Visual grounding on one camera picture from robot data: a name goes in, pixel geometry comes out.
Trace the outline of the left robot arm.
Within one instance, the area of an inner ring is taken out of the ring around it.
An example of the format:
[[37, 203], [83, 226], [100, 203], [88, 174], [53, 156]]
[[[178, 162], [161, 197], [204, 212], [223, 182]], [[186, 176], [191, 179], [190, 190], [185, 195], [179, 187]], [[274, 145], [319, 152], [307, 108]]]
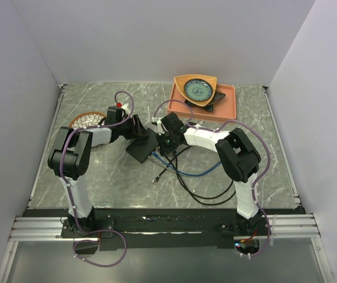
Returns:
[[68, 222], [81, 236], [95, 233], [96, 218], [84, 174], [89, 167], [91, 149], [125, 140], [147, 141], [149, 132], [137, 114], [123, 107], [110, 106], [98, 123], [88, 126], [60, 127], [48, 156], [48, 167], [64, 186], [68, 200]]

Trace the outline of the black network switch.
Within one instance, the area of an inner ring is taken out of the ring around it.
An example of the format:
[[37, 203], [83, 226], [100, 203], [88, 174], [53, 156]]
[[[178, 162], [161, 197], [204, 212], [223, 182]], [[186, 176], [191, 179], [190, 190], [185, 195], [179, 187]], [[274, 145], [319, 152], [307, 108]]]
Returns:
[[132, 156], [140, 164], [147, 160], [148, 156], [159, 146], [156, 133], [151, 128], [147, 128], [147, 137], [140, 137], [131, 142], [126, 148], [126, 153]]

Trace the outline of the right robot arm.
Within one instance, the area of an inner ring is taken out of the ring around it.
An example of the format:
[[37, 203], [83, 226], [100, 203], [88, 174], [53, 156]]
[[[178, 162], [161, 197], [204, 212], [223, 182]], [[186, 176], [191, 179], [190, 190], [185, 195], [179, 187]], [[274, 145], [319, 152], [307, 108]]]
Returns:
[[245, 132], [211, 130], [199, 124], [184, 124], [175, 113], [152, 118], [157, 127], [156, 139], [162, 155], [172, 153], [179, 145], [198, 146], [216, 152], [227, 176], [234, 182], [237, 198], [238, 230], [244, 235], [258, 228], [261, 218], [253, 183], [261, 157]]

